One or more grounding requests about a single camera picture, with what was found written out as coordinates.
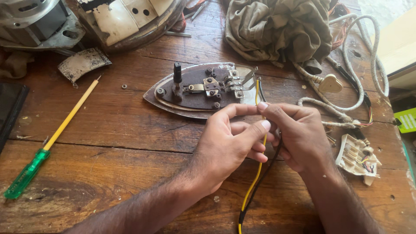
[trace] wood grain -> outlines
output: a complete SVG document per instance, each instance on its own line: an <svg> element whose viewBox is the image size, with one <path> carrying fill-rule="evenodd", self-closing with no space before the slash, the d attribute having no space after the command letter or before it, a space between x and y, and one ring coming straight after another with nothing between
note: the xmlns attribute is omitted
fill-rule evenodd
<svg viewBox="0 0 416 234"><path fill-rule="evenodd" d="M341 2L360 13L357 0ZM0 199L0 233L61 232L178 171L192 156L205 122L165 112L142 98L153 84L172 73L173 61L181 62L183 67L207 62L258 66L269 102L296 104L301 97L318 98L290 63L279 69L267 61L244 61L232 50L222 39L225 9L219 3L220 0L211 1L193 22L188 20L185 32L192 33L192 38L163 36L137 51L111 56L113 64L84 75L77 81L78 89L57 69L66 57L52 52L37 53L25 78L0 80L22 83L31 89L0 155L0 187L4 191L46 136L52 136L93 79L104 73L27 190L15 201ZM336 34L339 25L331 29ZM416 194L409 186L397 127L391 124L393 112L374 92L370 55L357 29L353 29L347 42L354 70L362 77L373 103L375 122L363 133L383 164L378 170L381 179L370 187L360 177L347 175L348 181L387 233L412 233L416 228ZM361 56L355 56L353 50ZM331 56L343 63L340 49ZM336 74L324 62L323 74L327 73ZM352 106L357 100L355 91L337 77L344 83L343 91L326 96L336 105ZM325 110L320 112L323 120L338 121ZM347 114L368 121L364 105ZM25 116L32 121L22 122ZM234 121L253 122L259 118L237 117ZM331 136L339 142L345 133L345 129L334 129ZM16 140L17 136L31 137ZM333 148L334 155L338 151L339 144ZM265 154L273 156L270 145ZM255 161L245 160L216 193L199 201L159 233L236 233L241 202L256 168ZM214 202L214 196L219 196L220 201ZM252 208L246 215L244 233L322 233L303 181L282 161L275 164L260 186Z"/></svg>
<svg viewBox="0 0 416 234"><path fill-rule="evenodd" d="M38 147L36 142L7 142L0 157L1 188L9 185ZM94 211L103 211L171 176L191 156L56 144L17 200L1 198L0 232L61 232L94 215ZM240 205L257 166L257 162L245 160L217 192L200 200L160 233L236 233ZM416 228L416 209L404 179L406 171L380 169L379 173L382 179L370 187L360 177L348 176L348 181L387 233L411 233ZM214 196L220 201L214 202ZM302 179L278 161L260 186L243 231L304 233L317 227L319 218Z"/></svg>

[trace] fingernail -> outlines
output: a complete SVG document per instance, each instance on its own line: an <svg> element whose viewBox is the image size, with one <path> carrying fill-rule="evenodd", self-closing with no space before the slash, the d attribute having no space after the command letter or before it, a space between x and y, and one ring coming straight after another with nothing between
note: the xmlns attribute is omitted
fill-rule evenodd
<svg viewBox="0 0 416 234"><path fill-rule="evenodd" d="M263 127L264 127L267 131L270 131L270 128L272 127L272 125L270 124L270 122L269 122L269 121L267 121L267 120L263 120L263 121L261 122L261 125L263 125Z"/></svg>
<svg viewBox="0 0 416 234"><path fill-rule="evenodd" d="M259 104L257 104L257 108L259 110L265 110L269 105L265 102L260 102Z"/></svg>

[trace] nut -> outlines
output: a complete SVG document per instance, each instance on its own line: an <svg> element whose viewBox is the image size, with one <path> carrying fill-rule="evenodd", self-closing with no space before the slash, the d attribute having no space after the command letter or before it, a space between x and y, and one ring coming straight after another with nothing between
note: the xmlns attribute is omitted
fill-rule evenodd
<svg viewBox="0 0 416 234"><path fill-rule="evenodd" d="M162 88L158 88L158 89L156 90L156 94L157 94L159 97L162 97L162 96L164 96L164 95L166 94L166 91L165 91L164 89L162 89Z"/></svg>
<svg viewBox="0 0 416 234"><path fill-rule="evenodd" d="M212 104L212 108L213 109L219 109L221 107L221 105L220 105L220 103L219 102L214 102L213 104Z"/></svg>

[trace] black wire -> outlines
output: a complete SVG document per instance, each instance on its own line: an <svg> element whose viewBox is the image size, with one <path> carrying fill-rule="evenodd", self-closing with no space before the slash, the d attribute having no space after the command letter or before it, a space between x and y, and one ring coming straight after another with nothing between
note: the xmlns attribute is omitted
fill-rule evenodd
<svg viewBox="0 0 416 234"><path fill-rule="evenodd" d="M261 88L261 81L260 80L259 80L259 92L260 92L261 99L263 99L264 102L267 102L266 99L264 98L264 95L263 95L263 89Z"/></svg>
<svg viewBox="0 0 416 234"><path fill-rule="evenodd" d="M238 223L239 224L243 224L244 221L244 216L248 210L248 207L250 206L251 202L253 201L254 195L256 194L257 189L259 188L261 182L264 180L264 178L266 177L266 175L269 173L270 169L273 166L273 163L276 161L277 155L279 154L280 148L282 148L283 145L283 141L282 141L282 137L280 137L280 141L279 141L279 146L277 147L276 153L272 159L272 162L270 163L269 167L266 169L266 171L264 172L264 174L261 176L259 182L256 184L256 187L254 187L253 193L251 194L250 200L248 200L247 206L244 208L244 211L240 212L240 217L238 219Z"/></svg>

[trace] yellow wire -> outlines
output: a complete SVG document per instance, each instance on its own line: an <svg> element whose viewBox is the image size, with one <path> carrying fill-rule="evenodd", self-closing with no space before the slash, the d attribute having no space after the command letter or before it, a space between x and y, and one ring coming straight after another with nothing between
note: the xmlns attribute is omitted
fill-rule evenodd
<svg viewBox="0 0 416 234"><path fill-rule="evenodd" d="M256 105L258 104L258 101L257 101L258 95L259 95L259 81L257 80L256 81L256 96L255 96ZM266 145L266 139L267 139L267 133L266 133L266 135L264 135L263 145ZM256 177L254 178L253 182L250 185L250 188L247 190L247 193L245 194L245 197L244 197L244 200L243 200L243 205L241 206L241 211L244 211L244 207L245 207L245 203L247 202L248 195L250 194L251 190L253 189L254 185L257 182L257 179L260 176L261 165L262 165L262 163L260 162L259 163L259 168L257 169ZM241 224L238 224L238 233L241 234Z"/></svg>
<svg viewBox="0 0 416 234"><path fill-rule="evenodd" d="M367 161L368 159L364 159L361 162L358 162L359 164L363 164L363 162Z"/></svg>

